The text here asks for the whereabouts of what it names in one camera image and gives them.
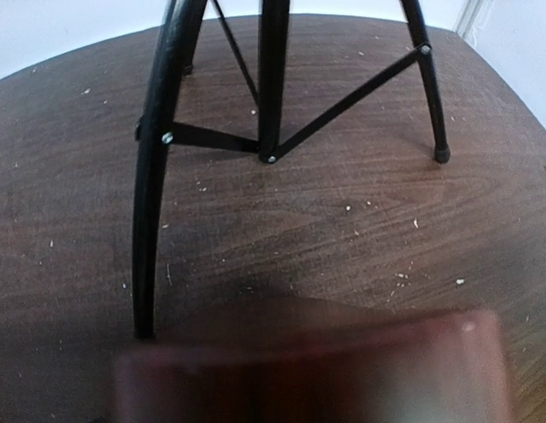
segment stool leg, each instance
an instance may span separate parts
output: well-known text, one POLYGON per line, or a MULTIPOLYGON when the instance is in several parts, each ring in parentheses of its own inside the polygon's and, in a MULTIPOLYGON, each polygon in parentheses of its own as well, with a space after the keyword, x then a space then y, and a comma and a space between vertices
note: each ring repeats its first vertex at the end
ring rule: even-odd
POLYGON ((183 75, 190 75, 193 73, 193 57, 195 56, 196 42, 199 39, 201 33, 201 25, 203 23, 204 10, 206 9, 207 0, 201 0, 196 2, 195 10, 193 11, 193 18, 191 20, 190 34, 193 37, 188 45, 187 49, 187 62, 183 69, 183 75))
POLYGON ((259 158, 277 160, 283 111, 284 67, 289 33, 290 0, 263 0, 259 40, 259 158))
POLYGON ((139 131, 132 235, 132 298, 137 338, 153 338, 153 302, 159 213, 168 144, 193 37, 192 18, 202 0, 172 0, 160 32, 139 131))
POLYGON ((402 0, 402 8, 408 21, 410 38, 414 47, 420 47, 421 45, 427 45, 428 47, 422 51, 422 56, 418 63, 432 118, 433 136, 435 137, 434 158, 438 163, 447 163, 451 153, 447 145, 443 107, 441 105, 441 98, 439 97, 438 80, 432 59, 430 41, 425 29, 424 16, 418 0, 402 0))

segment wooden table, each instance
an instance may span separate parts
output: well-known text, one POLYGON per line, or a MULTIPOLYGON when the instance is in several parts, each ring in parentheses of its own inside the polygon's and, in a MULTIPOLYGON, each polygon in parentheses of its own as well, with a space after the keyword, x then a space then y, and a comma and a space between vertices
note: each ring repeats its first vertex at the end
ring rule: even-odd
MULTIPOLYGON (((256 19, 232 28, 255 69, 256 19)), ((111 359, 132 333, 132 133, 156 36, 104 41, 0 81, 0 421, 103 413, 111 359)), ((453 151, 445 166, 431 160, 414 68, 274 166, 172 149, 158 327, 273 296, 391 310, 483 305, 504 322, 518 420, 544 422, 546 132, 459 37, 431 37, 453 151)), ((284 134, 406 46, 401 24, 294 17, 284 134)), ((205 23, 184 86, 183 122, 255 133, 217 22, 205 23)))

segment blurred brown object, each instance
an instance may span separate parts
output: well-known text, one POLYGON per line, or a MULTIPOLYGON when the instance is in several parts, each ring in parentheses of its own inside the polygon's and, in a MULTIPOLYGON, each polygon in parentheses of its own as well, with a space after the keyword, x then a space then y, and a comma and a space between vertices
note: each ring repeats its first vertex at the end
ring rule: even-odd
POLYGON ((189 319, 117 361, 129 422, 511 420, 497 317, 282 299, 189 319))

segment screw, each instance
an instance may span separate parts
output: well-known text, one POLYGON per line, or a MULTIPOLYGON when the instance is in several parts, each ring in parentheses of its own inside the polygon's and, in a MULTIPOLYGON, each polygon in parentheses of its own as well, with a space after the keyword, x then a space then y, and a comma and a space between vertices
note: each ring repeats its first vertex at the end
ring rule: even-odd
POLYGON ((164 144, 171 144, 173 142, 173 134, 171 132, 165 133, 161 137, 161 142, 164 144))

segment black metal stool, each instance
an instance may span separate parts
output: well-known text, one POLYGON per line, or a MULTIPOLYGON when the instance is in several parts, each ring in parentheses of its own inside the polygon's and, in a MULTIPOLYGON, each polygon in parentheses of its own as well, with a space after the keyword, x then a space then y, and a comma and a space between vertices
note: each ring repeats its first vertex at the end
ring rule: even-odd
POLYGON ((447 163, 449 160, 443 110, 432 60, 432 46, 428 40, 418 0, 402 0, 402 8, 408 21, 414 49, 282 144, 279 143, 279 134, 290 0, 262 0, 259 90, 255 88, 247 71, 240 49, 226 23, 218 1, 211 1, 257 105, 258 136, 257 140, 246 139, 173 121, 181 88, 179 76, 182 72, 189 74, 193 69, 193 54, 207 0, 171 0, 165 23, 159 34, 144 115, 138 121, 136 128, 139 149, 134 199, 132 287, 135 334, 140 339, 154 337, 156 248, 169 145, 198 145, 250 152, 257 154, 261 161, 273 164, 366 95, 412 64, 418 63, 430 106, 435 137, 434 158, 438 163, 447 163))

